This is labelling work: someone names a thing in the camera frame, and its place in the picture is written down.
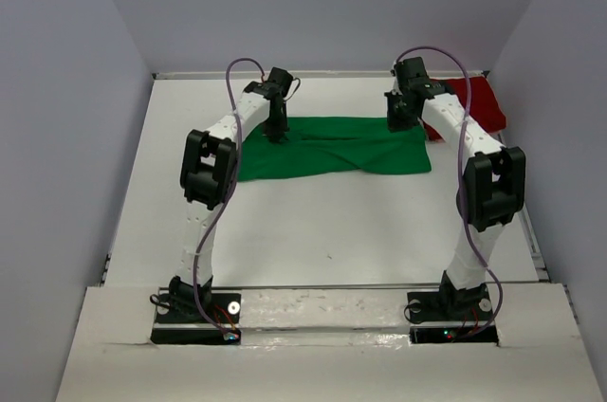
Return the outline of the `green t-shirt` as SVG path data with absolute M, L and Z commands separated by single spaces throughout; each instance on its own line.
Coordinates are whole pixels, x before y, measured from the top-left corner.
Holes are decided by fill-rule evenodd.
M 245 139 L 240 182 L 360 171 L 425 174 L 432 170 L 421 127 L 392 133 L 383 118 L 298 117 L 279 141 L 257 127 Z

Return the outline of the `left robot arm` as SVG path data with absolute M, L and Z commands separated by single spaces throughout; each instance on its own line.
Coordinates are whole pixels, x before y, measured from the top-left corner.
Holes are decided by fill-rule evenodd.
M 179 185 L 187 202 L 186 228 L 177 272 L 169 282 L 169 304 L 185 319 L 208 321 L 212 313 L 212 250 L 215 229 L 234 193 L 248 135 L 260 128 L 271 142 L 288 130 L 286 100 L 301 80 L 279 67 L 252 81 L 236 97 L 228 89 L 230 111 L 204 131 L 187 136 Z

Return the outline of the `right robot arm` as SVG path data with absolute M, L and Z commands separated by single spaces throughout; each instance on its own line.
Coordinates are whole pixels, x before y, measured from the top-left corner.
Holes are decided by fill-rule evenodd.
M 444 81 L 433 80 L 419 57 L 394 63 L 393 88 L 386 92 L 392 132 L 430 126 L 457 156 L 456 208 L 462 229 L 453 258 L 432 292 L 412 292 L 405 314 L 413 324 L 495 316 L 487 278 L 498 238 L 523 208 L 526 157 L 506 147 L 470 114 L 471 101 L 460 101 Z

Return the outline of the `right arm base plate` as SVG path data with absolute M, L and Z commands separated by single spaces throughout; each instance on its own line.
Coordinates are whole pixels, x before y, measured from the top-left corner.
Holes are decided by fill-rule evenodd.
M 413 345 L 447 345 L 464 343 L 499 343 L 492 318 L 488 292 L 476 300 L 465 301 L 449 310 L 439 302 L 438 291 L 415 291 L 407 294 L 403 316 L 410 324 L 409 339 Z

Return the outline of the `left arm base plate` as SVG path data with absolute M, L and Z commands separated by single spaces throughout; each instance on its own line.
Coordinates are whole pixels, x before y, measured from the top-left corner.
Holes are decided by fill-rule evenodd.
M 150 340 L 157 345 L 238 345 L 241 341 L 242 295 L 219 291 L 212 295 L 205 312 L 208 322 L 195 305 L 179 303 L 166 290 L 152 294 L 155 317 Z

